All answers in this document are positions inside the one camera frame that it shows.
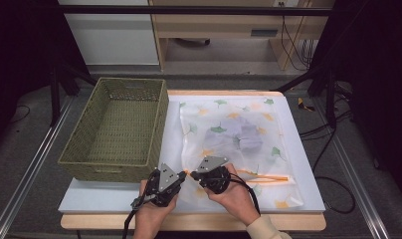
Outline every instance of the hand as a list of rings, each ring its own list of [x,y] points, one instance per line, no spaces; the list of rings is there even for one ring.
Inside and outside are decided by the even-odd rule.
[[[142,195],[147,180],[142,180],[139,186],[139,195]],[[145,203],[135,215],[134,239],[153,239],[166,216],[176,207],[177,194],[167,207],[158,207],[151,202]]]
[[[225,166],[230,173],[238,174],[232,163]],[[249,226],[260,217],[247,188],[239,183],[230,182],[226,191],[221,194],[215,194],[207,187],[204,187],[204,190],[210,200],[220,203],[231,215],[238,218],[246,226]]]

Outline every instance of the cabinet drawer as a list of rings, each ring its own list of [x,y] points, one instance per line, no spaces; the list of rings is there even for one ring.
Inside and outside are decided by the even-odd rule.
[[[285,18],[289,31],[296,28],[297,18]],[[280,33],[282,23],[280,16],[155,16],[159,38],[271,38]]]

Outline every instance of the wall outlet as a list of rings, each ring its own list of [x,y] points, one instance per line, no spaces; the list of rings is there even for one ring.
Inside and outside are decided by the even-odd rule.
[[[288,0],[275,0],[273,7],[285,7]]]
[[[273,7],[298,7],[300,0],[275,0]]]

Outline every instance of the black cable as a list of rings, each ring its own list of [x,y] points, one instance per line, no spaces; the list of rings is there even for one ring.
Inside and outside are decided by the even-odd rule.
[[[334,130],[332,131],[330,138],[328,139],[327,143],[324,145],[324,148],[322,149],[321,153],[319,154],[318,158],[316,159],[315,163],[313,164],[312,173],[315,172],[316,166],[318,165],[319,161],[321,160],[322,155],[325,153],[325,150],[330,145],[330,142],[331,142],[331,140],[333,139],[333,137],[335,135],[336,129],[337,129],[337,127],[335,127]]]
[[[336,117],[337,122],[340,122],[341,120],[344,120],[344,117],[349,116],[350,114],[351,114],[351,111],[344,112],[340,116]],[[323,125],[321,125],[321,126],[319,126],[317,128],[311,129],[309,131],[301,132],[300,136],[305,137],[305,136],[309,136],[309,135],[318,133],[318,132],[322,131],[323,129],[325,129],[327,126],[329,126],[329,123],[323,124]]]
[[[81,231],[80,230],[77,230],[77,237],[78,237],[78,239],[81,239]]]
[[[298,46],[295,44],[295,41],[292,39],[291,34],[289,33],[289,30],[288,30],[288,28],[287,28],[287,26],[286,26],[285,16],[282,16],[282,17],[283,17],[283,27],[284,27],[284,29],[285,29],[285,31],[286,31],[286,34],[287,34],[288,37],[289,37],[289,40],[290,40],[291,43],[292,43],[292,46],[294,47],[295,52],[297,53],[298,59],[300,59],[300,61],[302,62],[302,64],[303,64],[305,67],[307,67],[307,64],[306,64],[306,63],[302,60],[302,58],[300,57],[300,53],[298,52]]]
[[[291,55],[289,55],[288,51],[286,50],[285,43],[283,42],[283,33],[284,33],[285,28],[286,28],[285,16],[282,16],[282,19],[283,19],[283,21],[282,21],[282,32],[281,32],[282,37],[281,37],[281,42],[282,42],[283,50],[285,51],[286,55],[288,55],[289,61],[291,62],[292,66],[293,66],[296,70],[298,70],[298,71],[306,71],[306,69],[299,69],[299,68],[297,68],[297,67],[295,66],[294,62],[292,61]]]
[[[140,196],[138,204],[135,206],[136,208],[139,208],[142,206],[142,204],[144,204],[144,198],[145,198],[145,195],[147,192],[147,185],[148,185],[149,181],[152,179],[152,177],[154,176],[154,172],[155,172],[155,170],[149,174],[148,179],[147,179],[147,184],[145,185],[144,191],[142,192],[142,194]],[[137,212],[137,210],[130,211],[126,217],[126,220],[124,220],[122,239],[126,239],[127,231],[129,229],[129,223],[132,220],[132,217],[136,214],[136,212]]]
[[[349,196],[350,196],[350,198],[352,199],[352,205],[350,206],[350,208],[349,208],[348,210],[345,210],[345,211],[340,210],[340,209],[336,209],[336,208],[332,207],[328,202],[324,201],[324,203],[328,206],[329,209],[331,209],[331,210],[333,210],[333,211],[335,211],[335,212],[341,213],[341,214],[348,214],[348,213],[351,213],[351,212],[355,209],[355,207],[356,207],[356,199],[355,199],[355,196],[353,195],[352,191],[351,191],[347,186],[345,186],[343,183],[341,183],[341,182],[339,182],[339,181],[337,181],[337,180],[335,180],[335,179],[333,179],[333,178],[326,177],[326,176],[316,176],[315,179],[325,179],[325,180],[329,180],[329,181],[332,181],[332,182],[338,184],[338,185],[341,186],[344,190],[346,190],[347,193],[349,193]]]
[[[21,117],[19,119],[15,119],[13,121],[9,121],[9,123],[14,123],[14,122],[17,122],[17,121],[21,121],[21,120],[25,119],[31,112],[31,109],[29,107],[27,107],[27,106],[17,106],[17,108],[25,108],[25,109],[27,109],[27,112],[25,113],[25,115],[23,117]]]
[[[306,41],[303,40],[302,49],[301,49],[301,60],[306,63],[307,68],[309,69],[310,63],[312,61],[312,49],[313,49],[313,40],[309,40],[309,50],[306,52]]]
[[[239,177],[236,174],[230,173],[230,175],[232,176],[236,176],[239,180],[233,179],[233,178],[206,178],[203,181],[205,182],[213,182],[213,181],[231,181],[231,182],[236,182],[239,183],[240,185],[244,186],[245,188],[247,188],[248,192],[251,194],[251,198],[253,200],[254,206],[257,210],[257,212],[259,214],[261,214],[260,212],[260,206],[258,204],[258,200],[257,200],[257,196],[255,195],[254,190],[244,181],[244,179],[242,179],[241,177]]]
[[[316,139],[320,139],[320,138],[324,138],[326,136],[329,136],[331,134],[331,132],[328,132],[324,135],[321,136],[317,136],[317,137],[309,137],[309,138],[303,138],[302,141],[310,141],[310,140],[316,140]]]

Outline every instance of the sleeve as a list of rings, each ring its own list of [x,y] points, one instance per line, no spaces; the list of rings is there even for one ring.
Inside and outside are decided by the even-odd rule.
[[[280,232],[273,225],[269,216],[261,216],[247,227],[252,239],[291,239],[292,237]]]

